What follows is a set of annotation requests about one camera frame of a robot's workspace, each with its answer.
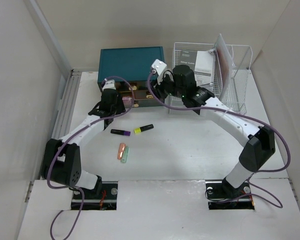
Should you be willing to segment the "black purple marker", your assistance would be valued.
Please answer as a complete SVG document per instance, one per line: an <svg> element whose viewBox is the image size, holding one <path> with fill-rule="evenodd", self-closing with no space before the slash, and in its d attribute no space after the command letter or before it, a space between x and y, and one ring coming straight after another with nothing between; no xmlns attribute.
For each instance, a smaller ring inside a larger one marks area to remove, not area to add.
<svg viewBox="0 0 300 240"><path fill-rule="evenodd" d="M114 135L127 136L127 137L131 135L130 131L120 130L120 129L111 129L110 133Z"/></svg>

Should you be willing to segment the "orange highlighter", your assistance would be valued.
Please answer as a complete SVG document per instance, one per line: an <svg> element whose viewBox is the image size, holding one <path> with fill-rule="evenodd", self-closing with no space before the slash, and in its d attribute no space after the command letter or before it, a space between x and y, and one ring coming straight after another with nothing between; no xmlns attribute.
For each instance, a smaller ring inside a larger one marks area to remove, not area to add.
<svg viewBox="0 0 300 240"><path fill-rule="evenodd" d="M126 144L125 143L120 143L119 148L118 148L118 154L117 154L117 159L121 160L123 157L123 153L125 151Z"/></svg>

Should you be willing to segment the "clear mesh zip pouch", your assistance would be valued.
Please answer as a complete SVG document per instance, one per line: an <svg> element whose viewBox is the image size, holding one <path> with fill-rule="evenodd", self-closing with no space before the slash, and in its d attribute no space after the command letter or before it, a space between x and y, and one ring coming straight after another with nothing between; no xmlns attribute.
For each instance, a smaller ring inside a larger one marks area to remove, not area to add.
<svg viewBox="0 0 300 240"><path fill-rule="evenodd" d="M213 91L222 102L226 99L226 92L232 78L232 71L235 64L221 34L218 35L214 44L213 54L215 58Z"/></svg>

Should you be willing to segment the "green highlighter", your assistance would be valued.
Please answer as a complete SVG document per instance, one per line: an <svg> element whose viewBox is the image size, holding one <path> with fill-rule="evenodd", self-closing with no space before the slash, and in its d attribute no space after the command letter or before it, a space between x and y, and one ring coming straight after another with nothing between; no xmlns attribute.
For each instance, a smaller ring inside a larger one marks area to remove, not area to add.
<svg viewBox="0 0 300 240"><path fill-rule="evenodd" d="M129 156L129 147L126 146L124 151L123 151L122 158L121 158L120 162L121 163L126 163L127 160L128 160L128 156Z"/></svg>

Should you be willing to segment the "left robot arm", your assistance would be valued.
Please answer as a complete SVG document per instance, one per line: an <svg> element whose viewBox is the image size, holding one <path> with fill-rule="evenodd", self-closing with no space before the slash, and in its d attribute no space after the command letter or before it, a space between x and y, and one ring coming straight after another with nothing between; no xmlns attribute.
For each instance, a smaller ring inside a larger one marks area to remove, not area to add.
<svg viewBox="0 0 300 240"><path fill-rule="evenodd" d="M114 88L106 88L101 100L85 120L60 139L51 138L45 146L40 175L46 180L69 188L81 188L90 198L102 192L102 177L82 169L81 148L105 130L114 116L126 112L122 95Z"/></svg>

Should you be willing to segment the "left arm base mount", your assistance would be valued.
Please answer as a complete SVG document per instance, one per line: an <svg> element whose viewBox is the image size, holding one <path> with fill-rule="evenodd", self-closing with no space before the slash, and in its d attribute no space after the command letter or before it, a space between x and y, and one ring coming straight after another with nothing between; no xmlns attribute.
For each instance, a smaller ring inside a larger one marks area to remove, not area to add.
<svg viewBox="0 0 300 240"><path fill-rule="evenodd" d="M82 203L82 194L75 188L69 188L69 190L72 191L71 210L79 210ZM117 209L117 181L104 181L99 194L94 194L88 189L83 189L83 192L82 210L114 211Z"/></svg>

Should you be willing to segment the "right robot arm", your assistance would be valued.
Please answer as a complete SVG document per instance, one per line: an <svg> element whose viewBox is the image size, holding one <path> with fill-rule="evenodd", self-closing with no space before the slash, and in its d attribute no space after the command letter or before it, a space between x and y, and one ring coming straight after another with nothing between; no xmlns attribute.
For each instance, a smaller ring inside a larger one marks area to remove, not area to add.
<svg viewBox="0 0 300 240"><path fill-rule="evenodd" d="M248 118L232 111L213 92L197 86L195 74L187 65L168 70L167 65L156 60L151 65L147 86L153 97L164 103L167 96L180 98L183 107L169 106L171 110L194 111L200 115L207 111L207 118L234 137L243 147L238 163L222 180L221 190L227 199L239 196L248 178L256 174L275 153L275 131L264 122L254 124Z"/></svg>

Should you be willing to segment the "grey setup guide booklet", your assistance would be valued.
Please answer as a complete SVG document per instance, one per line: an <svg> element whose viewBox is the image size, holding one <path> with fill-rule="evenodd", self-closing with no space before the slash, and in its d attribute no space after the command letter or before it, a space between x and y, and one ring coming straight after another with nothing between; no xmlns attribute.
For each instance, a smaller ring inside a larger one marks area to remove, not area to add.
<svg viewBox="0 0 300 240"><path fill-rule="evenodd" d="M193 72L196 84L200 87L213 85L215 75L215 51L181 50L178 58L179 65L187 65Z"/></svg>

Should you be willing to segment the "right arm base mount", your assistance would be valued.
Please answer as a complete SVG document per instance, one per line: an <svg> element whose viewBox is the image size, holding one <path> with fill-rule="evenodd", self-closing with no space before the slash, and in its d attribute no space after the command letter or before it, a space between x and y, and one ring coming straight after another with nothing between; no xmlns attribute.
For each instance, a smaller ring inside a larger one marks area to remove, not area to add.
<svg viewBox="0 0 300 240"><path fill-rule="evenodd" d="M205 193L209 210L254 210L251 188L244 182L239 188L226 191L222 180L207 180Z"/></svg>

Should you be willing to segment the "pink glue stick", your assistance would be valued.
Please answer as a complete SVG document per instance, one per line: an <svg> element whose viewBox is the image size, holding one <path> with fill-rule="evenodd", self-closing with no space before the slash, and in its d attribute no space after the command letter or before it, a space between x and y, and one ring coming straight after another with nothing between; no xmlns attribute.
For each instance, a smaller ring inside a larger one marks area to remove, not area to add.
<svg viewBox="0 0 300 240"><path fill-rule="evenodd" d="M123 101L123 103L124 103L124 105L125 105L126 108L128 108L129 106L131 106L132 102L133 102L130 97L123 97L122 101Z"/></svg>

